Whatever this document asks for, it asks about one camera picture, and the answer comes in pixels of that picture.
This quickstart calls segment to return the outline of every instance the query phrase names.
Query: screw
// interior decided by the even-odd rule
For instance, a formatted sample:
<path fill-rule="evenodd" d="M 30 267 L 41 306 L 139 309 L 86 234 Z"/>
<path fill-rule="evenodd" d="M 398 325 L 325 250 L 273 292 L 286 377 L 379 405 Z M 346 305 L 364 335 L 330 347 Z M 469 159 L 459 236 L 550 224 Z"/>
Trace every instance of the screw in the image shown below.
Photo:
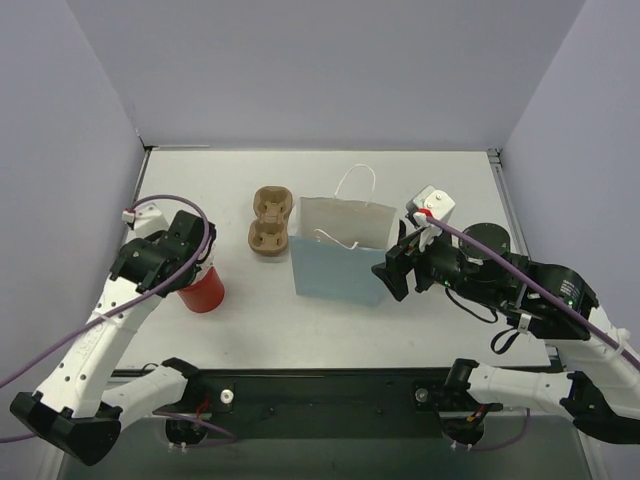
<path fill-rule="evenodd" d="M 429 392 L 426 388 L 419 388 L 416 390 L 416 400 L 420 403 L 424 403 L 427 401 L 427 397 L 429 396 Z"/>
<path fill-rule="evenodd" d="M 220 392 L 220 401 L 225 405 L 229 405 L 233 402 L 233 392 L 228 388 L 225 388 L 222 392 Z"/>

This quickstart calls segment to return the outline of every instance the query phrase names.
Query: gray wall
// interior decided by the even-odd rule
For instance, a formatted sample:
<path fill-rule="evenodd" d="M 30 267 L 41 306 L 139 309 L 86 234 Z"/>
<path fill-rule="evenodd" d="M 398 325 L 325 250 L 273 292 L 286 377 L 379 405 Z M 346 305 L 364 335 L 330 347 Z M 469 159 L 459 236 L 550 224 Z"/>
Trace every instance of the gray wall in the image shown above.
<path fill-rule="evenodd" d="M 503 146 L 584 0 L 69 0 L 146 144 Z"/>
<path fill-rule="evenodd" d="M 122 234 L 143 151 L 63 0 L 0 3 L 0 377 L 86 321 Z M 8 405 L 52 366 L 0 391 Z M 43 443 L 0 445 L 0 478 L 34 478 Z"/>
<path fill-rule="evenodd" d="M 581 272 L 636 346 L 639 18 L 637 0 L 588 0 L 504 151 L 531 253 Z M 637 447 L 606 450 L 613 478 L 637 477 Z"/>

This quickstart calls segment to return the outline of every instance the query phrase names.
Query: cable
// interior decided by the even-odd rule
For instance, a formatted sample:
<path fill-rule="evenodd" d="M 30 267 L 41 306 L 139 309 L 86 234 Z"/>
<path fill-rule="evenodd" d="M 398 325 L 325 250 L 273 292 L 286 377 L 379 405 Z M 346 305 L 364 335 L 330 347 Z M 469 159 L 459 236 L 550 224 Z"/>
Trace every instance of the cable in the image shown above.
<path fill-rule="evenodd" d="M 212 249 L 212 248 L 213 248 L 213 235 L 211 235 L 211 236 L 209 237 L 209 244 L 207 245 L 207 251 L 206 251 L 206 253 L 205 253 L 205 254 L 204 254 L 204 256 L 202 257 L 202 259 L 200 259 L 200 260 L 198 260 L 198 261 L 196 262 L 196 265 L 202 265 L 202 264 L 207 260 L 207 258 L 209 258 L 209 255 L 211 255 L 211 249 Z"/>
<path fill-rule="evenodd" d="M 509 440 L 505 440 L 504 442 L 496 443 L 494 445 L 487 445 L 486 447 L 483 447 L 483 446 L 476 447 L 474 445 L 471 448 L 468 448 L 467 445 L 456 442 L 452 438 L 450 438 L 450 440 L 454 442 L 454 445 L 456 447 L 467 448 L 470 452 L 493 452 L 495 450 L 500 450 L 502 448 L 510 447 L 511 445 L 518 443 L 520 440 L 522 440 L 525 437 L 525 435 L 529 431 L 530 426 L 531 426 L 531 410 L 527 408 L 527 415 L 524 419 L 524 425 L 522 426 L 522 430 L 520 430 L 520 433 L 518 435 L 516 435 L 513 438 L 510 438 Z"/>
<path fill-rule="evenodd" d="M 193 418 L 193 417 L 188 417 L 186 415 L 180 415 L 178 413 L 169 413 L 169 412 L 161 412 L 161 411 L 155 411 L 153 412 L 154 415 L 158 415 L 160 417 L 168 417 L 168 418 L 172 418 L 174 420 L 183 420 L 185 422 L 191 422 L 195 425 L 199 425 L 201 427 L 207 428 L 209 430 L 212 430 L 214 432 L 218 432 L 223 434 L 224 436 L 228 437 L 228 438 L 218 438 L 215 440 L 209 440 L 207 442 L 202 442 L 199 443 L 197 445 L 190 445 L 189 448 L 204 448 L 204 447 L 214 447 L 214 446 L 218 446 L 218 445 L 228 445 L 231 443 L 235 443 L 235 441 L 238 439 L 233 433 L 231 433 L 228 430 L 225 430 L 222 427 L 218 427 L 217 425 L 213 425 L 211 423 L 207 423 L 203 420 L 200 420 L 198 418 Z"/>
<path fill-rule="evenodd" d="M 498 323 L 498 314 L 496 313 L 496 311 L 493 308 L 489 308 L 489 307 L 485 307 L 487 310 L 489 310 L 491 312 L 491 315 L 493 316 L 493 320 L 487 320 L 486 318 L 482 318 L 480 315 L 478 315 L 476 312 L 474 312 L 473 310 L 465 307 L 464 305 L 462 305 L 460 302 L 458 302 L 458 300 L 456 300 L 453 296 L 453 294 L 451 293 L 451 290 L 449 290 L 448 288 L 444 289 L 444 293 L 447 296 L 447 298 L 449 300 L 451 300 L 451 303 L 453 303 L 456 307 L 458 307 L 461 310 L 464 310 L 465 312 L 467 312 L 469 315 L 471 315 L 473 318 L 477 318 L 478 320 L 480 320 L 481 322 L 484 323 L 488 323 L 488 324 L 492 324 L 492 323 Z"/>
<path fill-rule="evenodd" d="M 0 444 L 21 442 L 22 440 L 29 440 L 30 438 L 35 437 L 36 436 L 33 433 L 25 433 L 24 435 L 16 435 L 15 437 L 4 437 L 0 438 Z"/>
<path fill-rule="evenodd" d="M 496 333 L 495 337 L 491 339 L 491 351 L 496 355 L 503 355 L 507 353 L 507 351 L 509 351 L 509 349 L 511 348 L 511 345 L 513 345 L 513 342 L 515 342 L 516 339 L 518 338 L 518 335 L 520 335 L 520 332 L 516 330 L 517 330 L 516 328 L 512 327 Z M 513 335 L 511 335 L 509 338 L 505 340 L 504 345 L 502 345 L 502 347 L 498 348 L 498 341 L 509 332 L 514 332 L 514 333 Z"/>
<path fill-rule="evenodd" d="M 520 280 L 521 282 L 523 282 L 525 285 L 527 285 L 529 288 L 531 288 L 533 291 L 535 291 L 536 293 L 540 294 L 541 297 L 543 297 L 545 300 L 547 300 L 549 303 L 551 303 L 553 306 L 555 306 L 556 308 L 558 308 L 559 310 L 561 310 L 563 313 L 565 313 L 567 316 L 569 316 L 572 320 L 574 320 L 575 322 L 579 323 L 581 326 L 583 326 L 584 328 L 586 328 L 587 330 L 589 330 L 589 332 L 593 333 L 596 337 L 598 337 L 600 340 L 602 340 L 604 343 L 606 343 L 607 345 L 609 345 L 612 349 L 614 350 L 618 350 L 620 348 L 620 344 L 615 341 L 613 338 L 611 338 L 609 335 L 607 335 L 606 333 L 604 333 L 602 330 L 600 330 L 598 327 L 596 327 L 595 325 L 593 325 L 592 323 L 589 322 L 589 320 L 587 320 L 586 318 L 584 318 L 582 315 L 580 315 L 578 312 L 576 312 L 575 310 L 573 310 L 571 307 L 569 307 L 568 305 L 566 305 L 562 300 L 560 300 L 558 297 L 556 297 L 555 295 L 553 295 L 552 293 L 548 292 L 547 290 L 545 290 L 541 285 L 539 285 L 538 283 L 536 283 L 534 280 L 532 280 L 531 278 L 529 278 L 527 275 L 525 275 L 524 273 L 522 273 L 520 270 L 518 270 L 515 266 L 513 266 L 511 263 L 509 263 L 508 261 L 506 261 L 504 258 L 502 258 L 500 255 L 498 255 L 496 252 L 494 252 L 493 250 L 491 250 L 489 247 L 487 247 L 486 245 L 480 243 L 479 241 L 477 241 L 475 238 L 470 237 L 469 235 L 462 233 L 458 230 L 456 230 L 455 228 L 451 227 L 450 225 L 447 225 L 445 222 L 440 221 L 440 220 L 436 220 L 433 217 L 430 217 L 426 211 L 424 209 L 420 209 L 419 210 L 421 213 L 424 213 L 427 219 L 427 222 L 429 222 L 432 225 L 435 225 L 436 227 L 438 227 L 439 229 L 450 233 L 451 235 L 454 235 L 456 237 L 458 237 L 459 239 L 463 240 L 465 243 L 470 244 L 471 246 L 477 248 L 478 250 L 480 250 L 482 253 L 489 255 L 491 257 L 492 260 L 494 260 L 496 263 L 498 263 L 502 268 L 504 268 L 505 270 L 507 270 L 507 272 L 509 272 L 511 275 L 513 275 L 514 277 L 516 277 L 518 280 Z M 640 372 L 640 359 L 636 358 L 631 352 L 629 352 L 627 349 L 622 349 L 621 355 L 624 357 L 625 360 L 627 360 L 638 372 Z"/>
<path fill-rule="evenodd" d="M 177 202 L 184 203 L 186 205 L 189 205 L 191 208 L 193 208 L 198 213 L 198 215 L 200 215 L 200 217 L 202 218 L 202 221 L 204 222 L 204 235 L 202 237 L 202 241 L 200 242 L 200 245 L 198 245 L 198 248 L 196 248 L 196 251 L 193 253 L 191 258 L 189 258 L 189 260 L 187 260 L 187 262 L 184 265 L 182 265 L 178 270 L 176 270 L 172 275 L 170 275 L 169 278 L 167 278 L 164 282 L 160 283 L 156 287 L 146 291 L 145 293 L 143 293 L 137 298 L 134 298 L 133 300 L 123 303 L 119 307 L 109 310 L 107 313 L 105 313 L 101 317 L 95 318 L 90 322 L 85 323 L 82 327 L 69 333 L 68 335 L 64 336 L 62 339 L 58 340 L 56 343 L 54 343 L 49 348 L 44 350 L 42 353 L 37 355 L 35 358 L 30 360 L 26 365 L 19 368 L 18 370 L 10 374 L 7 378 L 0 381 L 0 389 L 6 387 L 15 379 L 24 375 L 27 371 L 29 371 L 35 365 L 40 363 L 42 360 L 47 358 L 53 352 L 55 352 L 60 347 L 70 342 L 77 336 L 82 335 L 83 333 L 91 330 L 96 325 L 99 325 L 102 322 L 104 322 L 107 318 L 117 315 L 119 313 L 122 313 L 125 310 L 128 310 L 129 308 L 139 304 L 140 302 L 145 301 L 147 298 L 152 297 L 156 293 L 164 290 L 167 286 L 171 285 L 175 280 L 177 280 L 183 273 L 185 273 L 189 268 L 191 268 L 198 261 L 198 257 L 204 251 L 205 247 L 207 246 L 207 242 L 209 241 L 209 221 L 207 220 L 207 216 L 205 215 L 205 213 L 202 211 L 200 207 L 198 207 L 191 200 L 187 200 L 186 198 L 182 198 L 177 195 L 151 195 L 149 197 L 142 198 L 137 202 L 135 202 L 130 210 L 135 211 L 135 208 L 141 205 L 142 203 L 147 203 L 153 200 L 174 200 Z"/>

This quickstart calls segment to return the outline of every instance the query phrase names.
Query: red cup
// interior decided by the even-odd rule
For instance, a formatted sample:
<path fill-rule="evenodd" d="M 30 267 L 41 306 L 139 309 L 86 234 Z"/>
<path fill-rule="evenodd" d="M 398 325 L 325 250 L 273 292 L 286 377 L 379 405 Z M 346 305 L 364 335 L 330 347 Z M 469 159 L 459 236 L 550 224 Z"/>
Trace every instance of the red cup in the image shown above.
<path fill-rule="evenodd" d="M 202 280 L 178 290 L 178 295 L 192 312 L 207 313 L 222 303 L 224 285 L 216 269 L 211 267 Z"/>

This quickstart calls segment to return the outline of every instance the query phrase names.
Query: brown cup carrier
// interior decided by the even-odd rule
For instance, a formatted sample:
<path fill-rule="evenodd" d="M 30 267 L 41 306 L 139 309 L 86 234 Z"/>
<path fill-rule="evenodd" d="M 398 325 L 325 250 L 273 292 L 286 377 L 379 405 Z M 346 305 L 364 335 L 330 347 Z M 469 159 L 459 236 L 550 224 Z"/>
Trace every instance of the brown cup carrier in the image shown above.
<path fill-rule="evenodd" d="M 254 252 L 280 255 L 289 246 L 287 223 L 293 208 L 293 196 L 284 187 L 262 187 L 253 197 L 258 217 L 249 227 L 249 246 Z"/>

